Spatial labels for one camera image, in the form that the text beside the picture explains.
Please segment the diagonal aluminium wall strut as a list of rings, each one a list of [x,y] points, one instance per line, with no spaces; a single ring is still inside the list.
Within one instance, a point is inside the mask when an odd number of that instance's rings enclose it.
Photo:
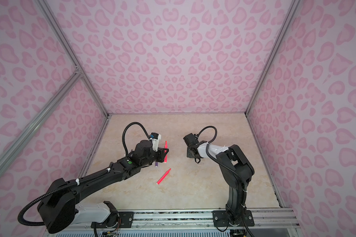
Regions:
[[[75,84],[81,79],[81,70],[77,70],[59,91],[49,100],[31,122],[22,130],[19,136],[0,155],[0,178],[9,169],[18,154],[29,144],[31,139],[53,114],[59,104],[68,95]]]

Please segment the pink highlighter pen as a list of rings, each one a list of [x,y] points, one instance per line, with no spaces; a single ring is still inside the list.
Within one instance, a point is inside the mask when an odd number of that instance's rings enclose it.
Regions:
[[[157,185],[160,185],[161,182],[169,175],[170,171],[171,171],[171,169],[167,170],[167,171],[164,173],[164,175],[157,181],[156,184],[157,184]]]
[[[168,143],[167,141],[165,141],[165,146],[164,146],[164,149],[165,149],[165,157],[164,157],[164,163],[167,163],[167,149],[168,149]]]

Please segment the aluminium front rail frame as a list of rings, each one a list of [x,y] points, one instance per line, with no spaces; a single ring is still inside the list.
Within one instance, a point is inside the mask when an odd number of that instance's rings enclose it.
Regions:
[[[302,237],[303,232],[290,208],[251,208],[246,231],[242,225],[225,223],[221,209],[124,210],[128,219],[119,229],[90,224],[72,225],[58,237]]]

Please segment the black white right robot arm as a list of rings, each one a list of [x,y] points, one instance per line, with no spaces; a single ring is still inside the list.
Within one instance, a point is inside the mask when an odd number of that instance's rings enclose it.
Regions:
[[[187,157],[199,163],[209,158],[219,165],[224,180],[229,186],[225,212],[214,216],[214,225],[247,226],[255,225],[252,212],[246,208],[247,188],[255,174],[254,168],[237,145],[217,146],[207,141],[198,141],[197,134],[184,137],[187,145]]]

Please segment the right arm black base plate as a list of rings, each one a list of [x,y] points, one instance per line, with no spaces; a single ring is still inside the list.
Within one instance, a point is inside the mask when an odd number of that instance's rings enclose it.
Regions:
[[[254,227],[255,222],[250,210],[245,210],[243,215],[232,215],[230,211],[214,210],[212,211],[213,223],[215,227]]]

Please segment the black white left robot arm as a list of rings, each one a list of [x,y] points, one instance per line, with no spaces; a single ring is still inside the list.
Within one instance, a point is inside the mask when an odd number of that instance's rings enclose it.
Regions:
[[[131,178],[155,161],[162,163],[168,153],[168,148],[154,151],[151,141],[142,140],[135,150],[115,163],[111,162],[108,168],[78,181],[65,181],[63,178],[53,181],[47,190],[51,195],[42,198],[37,207],[47,230],[51,234],[64,230],[78,214],[76,205],[86,197],[113,183]]]

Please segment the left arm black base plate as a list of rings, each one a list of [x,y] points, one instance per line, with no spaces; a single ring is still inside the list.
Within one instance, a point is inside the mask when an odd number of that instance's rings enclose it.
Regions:
[[[101,223],[92,222],[91,228],[96,226],[97,229],[104,228],[131,228],[134,219],[134,212],[132,211],[120,211],[115,214],[110,214],[106,220]]]

